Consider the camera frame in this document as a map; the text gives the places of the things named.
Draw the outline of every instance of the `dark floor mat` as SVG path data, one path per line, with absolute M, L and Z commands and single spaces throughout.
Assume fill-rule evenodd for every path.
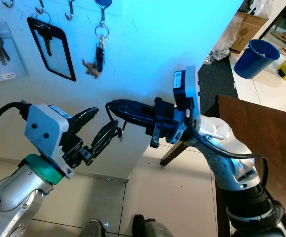
M 221 61 L 214 61 L 211 65 L 202 65 L 198 71 L 198 77 L 202 115 L 214 105 L 217 95 L 228 95 L 238 99 L 228 57 Z

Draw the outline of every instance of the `keychain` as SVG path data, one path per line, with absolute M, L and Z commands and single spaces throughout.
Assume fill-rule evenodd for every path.
M 104 49 L 105 49 L 105 39 L 109 35 L 109 28 L 105 25 L 105 15 L 104 11 L 112 4 L 112 0 L 95 0 L 97 5 L 101 8 L 101 22 L 95 28 L 95 35 L 100 39 L 99 44 L 96 45 L 95 53 L 95 63 L 86 63 L 82 61 L 83 65 L 87 67 L 87 74 L 91 74 L 98 78 L 103 70 L 104 64 Z

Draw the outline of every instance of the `wall hook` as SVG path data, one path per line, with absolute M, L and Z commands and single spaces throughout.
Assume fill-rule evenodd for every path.
M 13 5 L 14 5 L 14 0 L 10 0 L 10 5 L 8 5 L 8 4 L 6 3 L 6 1 L 2 1 L 2 3 L 3 3 L 7 8 L 12 8 Z
M 67 1 L 69 3 L 70 15 L 65 13 L 65 17 L 67 18 L 67 20 L 71 20 L 73 18 L 73 16 L 74 16 L 73 1 L 75 1 L 75 0 L 67 0 Z
M 38 14 L 42 14 L 44 12 L 44 4 L 42 0 L 40 1 L 40 5 L 41 5 L 41 9 L 39 9 L 38 7 L 35 7 L 35 10 L 38 12 Z

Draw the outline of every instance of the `brown tabletop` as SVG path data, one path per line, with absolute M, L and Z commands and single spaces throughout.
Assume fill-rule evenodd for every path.
M 286 112 L 219 95 L 215 106 L 207 113 L 226 121 L 235 136 L 245 143 L 253 153 L 265 154 L 269 162 L 267 189 L 286 211 Z M 166 165 L 186 148 L 175 145 L 162 159 Z M 261 163 L 256 167 L 262 176 Z M 217 213 L 219 236 L 224 236 L 225 212 L 217 189 Z

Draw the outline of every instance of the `blue trash bin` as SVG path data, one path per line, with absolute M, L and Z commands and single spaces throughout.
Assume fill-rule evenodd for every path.
M 234 71 L 241 77 L 251 79 L 270 63 L 277 60 L 279 51 L 261 39 L 252 39 L 248 48 L 234 66 Z

